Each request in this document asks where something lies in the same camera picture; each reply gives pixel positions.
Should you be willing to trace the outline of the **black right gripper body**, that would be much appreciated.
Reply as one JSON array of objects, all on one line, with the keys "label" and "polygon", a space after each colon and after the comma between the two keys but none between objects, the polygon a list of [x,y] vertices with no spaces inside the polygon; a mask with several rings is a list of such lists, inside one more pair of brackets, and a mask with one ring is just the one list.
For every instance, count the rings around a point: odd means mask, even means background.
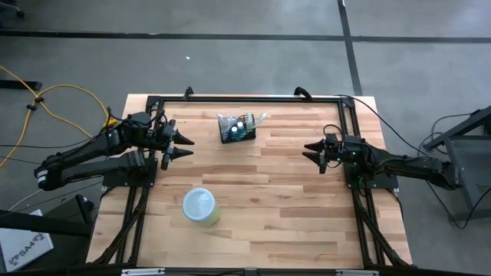
[{"label": "black right gripper body", "polygon": [[367,145],[356,136],[346,136],[343,141],[326,136],[322,141],[319,172],[325,173],[330,162],[362,163],[367,159]]}]

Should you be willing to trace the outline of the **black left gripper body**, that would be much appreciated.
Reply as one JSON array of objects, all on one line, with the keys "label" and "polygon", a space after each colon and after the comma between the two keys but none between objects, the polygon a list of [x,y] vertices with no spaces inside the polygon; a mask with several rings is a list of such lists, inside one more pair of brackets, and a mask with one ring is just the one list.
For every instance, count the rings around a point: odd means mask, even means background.
[{"label": "black left gripper body", "polygon": [[165,126],[160,126],[156,131],[156,138],[151,147],[151,152],[160,151],[162,153],[160,168],[167,170],[174,154],[173,137],[176,132],[176,121],[170,120]]}]

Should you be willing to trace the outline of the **pale green cup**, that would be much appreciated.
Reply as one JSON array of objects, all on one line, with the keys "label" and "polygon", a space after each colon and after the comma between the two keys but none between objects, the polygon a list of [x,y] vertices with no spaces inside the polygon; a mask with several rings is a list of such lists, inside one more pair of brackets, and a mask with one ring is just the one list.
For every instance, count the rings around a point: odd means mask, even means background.
[{"label": "pale green cup", "polygon": [[215,196],[204,188],[188,191],[183,197],[183,214],[192,222],[211,226],[219,221],[220,209]]}]

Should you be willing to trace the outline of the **black metal side table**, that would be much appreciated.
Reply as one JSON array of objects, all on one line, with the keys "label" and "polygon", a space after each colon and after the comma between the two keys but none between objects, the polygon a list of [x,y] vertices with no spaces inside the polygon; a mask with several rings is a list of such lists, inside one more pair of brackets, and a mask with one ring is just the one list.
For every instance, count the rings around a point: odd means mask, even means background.
[{"label": "black metal side table", "polygon": [[484,198],[491,196],[491,105],[465,116],[463,122],[442,133],[432,128],[423,147],[427,151],[446,148],[469,209],[447,216],[451,222],[468,224],[472,219],[491,218],[491,207],[483,204]]}]

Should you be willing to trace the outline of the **black equipment stand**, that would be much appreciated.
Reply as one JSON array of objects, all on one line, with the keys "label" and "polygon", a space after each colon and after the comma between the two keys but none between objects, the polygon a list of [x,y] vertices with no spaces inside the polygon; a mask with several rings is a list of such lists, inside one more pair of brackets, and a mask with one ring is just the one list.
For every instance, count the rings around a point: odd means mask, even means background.
[{"label": "black equipment stand", "polygon": [[[75,195],[47,213],[37,210],[27,214],[0,209],[0,228],[48,233],[54,244],[53,250],[23,268],[11,272],[0,269],[0,274],[30,275],[83,264],[94,226],[94,211],[94,203],[82,195]],[[0,264],[5,266],[1,252]]]}]

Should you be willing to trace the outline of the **black flat floor bar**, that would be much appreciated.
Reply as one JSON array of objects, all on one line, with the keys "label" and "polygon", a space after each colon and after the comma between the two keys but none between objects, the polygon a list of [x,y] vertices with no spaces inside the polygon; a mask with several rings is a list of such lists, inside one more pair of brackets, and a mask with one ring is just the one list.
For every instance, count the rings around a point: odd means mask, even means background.
[{"label": "black flat floor bar", "polygon": [[43,83],[39,81],[24,81],[19,80],[0,80],[0,89],[11,89],[11,90],[40,90]]}]

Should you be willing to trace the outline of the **white printed cardboard box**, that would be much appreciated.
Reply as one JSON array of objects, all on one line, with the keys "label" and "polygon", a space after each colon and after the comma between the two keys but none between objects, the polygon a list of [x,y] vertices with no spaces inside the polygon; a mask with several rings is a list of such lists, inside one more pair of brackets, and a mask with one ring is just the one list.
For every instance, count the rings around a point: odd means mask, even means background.
[{"label": "white printed cardboard box", "polygon": [[7,272],[19,270],[53,249],[48,233],[0,228],[0,252]]}]

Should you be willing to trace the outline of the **black chair base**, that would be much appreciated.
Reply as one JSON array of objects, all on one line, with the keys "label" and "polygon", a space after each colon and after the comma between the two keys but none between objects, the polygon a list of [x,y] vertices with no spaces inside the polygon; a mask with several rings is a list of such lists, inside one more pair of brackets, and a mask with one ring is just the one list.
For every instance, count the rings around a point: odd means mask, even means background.
[{"label": "black chair base", "polygon": [[25,13],[19,8],[17,0],[0,0],[0,11],[10,9],[15,11],[18,18],[24,18]]}]

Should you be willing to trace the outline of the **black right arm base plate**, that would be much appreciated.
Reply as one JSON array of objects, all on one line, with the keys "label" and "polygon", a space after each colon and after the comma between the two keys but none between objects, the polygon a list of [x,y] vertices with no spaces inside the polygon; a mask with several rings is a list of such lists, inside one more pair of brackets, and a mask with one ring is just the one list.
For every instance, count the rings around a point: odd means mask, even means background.
[{"label": "black right arm base plate", "polygon": [[399,187],[395,176],[379,174],[372,180],[363,180],[353,168],[345,168],[346,186],[349,189],[397,189]]}]

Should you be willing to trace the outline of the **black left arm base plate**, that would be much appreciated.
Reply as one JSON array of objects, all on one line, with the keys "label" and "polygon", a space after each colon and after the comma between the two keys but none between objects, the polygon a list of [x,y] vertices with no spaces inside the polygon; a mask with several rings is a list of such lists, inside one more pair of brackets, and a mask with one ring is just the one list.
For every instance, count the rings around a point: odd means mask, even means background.
[{"label": "black left arm base plate", "polygon": [[150,188],[155,183],[157,159],[145,159],[145,166],[128,172],[114,171],[104,175],[103,186]]}]

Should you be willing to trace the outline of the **black aluminium table frame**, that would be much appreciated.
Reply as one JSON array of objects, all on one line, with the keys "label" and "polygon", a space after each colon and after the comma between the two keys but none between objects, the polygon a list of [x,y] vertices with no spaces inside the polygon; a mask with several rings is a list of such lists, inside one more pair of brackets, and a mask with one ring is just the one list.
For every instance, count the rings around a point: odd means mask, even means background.
[{"label": "black aluminium table frame", "polygon": [[[193,155],[157,173],[150,190],[137,264],[190,268],[361,268],[358,226],[342,168],[320,174],[304,145],[324,131],[360,133],[384,147],[372,97],[354,110],[327,97],[314,103],[248,96],[200,103],[169,102],[166,114],[195,144]],[[254,140],[223,144],[216,114],[252,113]],[[211,226],[182,210],[191,189],[208,189],[219,204]]]}]

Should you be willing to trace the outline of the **silver table edge bracket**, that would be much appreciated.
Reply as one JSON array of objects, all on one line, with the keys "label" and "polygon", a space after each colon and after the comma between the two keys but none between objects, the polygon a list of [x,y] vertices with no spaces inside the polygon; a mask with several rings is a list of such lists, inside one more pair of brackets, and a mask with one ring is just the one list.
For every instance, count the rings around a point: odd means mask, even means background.
[{"label": "silver table edge bracket", "polygon": [[164,268],[132,268],[122,270],[120,276],[164,276]]},{"label": "silver table edge bracket", "polygon": [[336,276],[380,276],[378,271],[370,270],[336,270]]}]

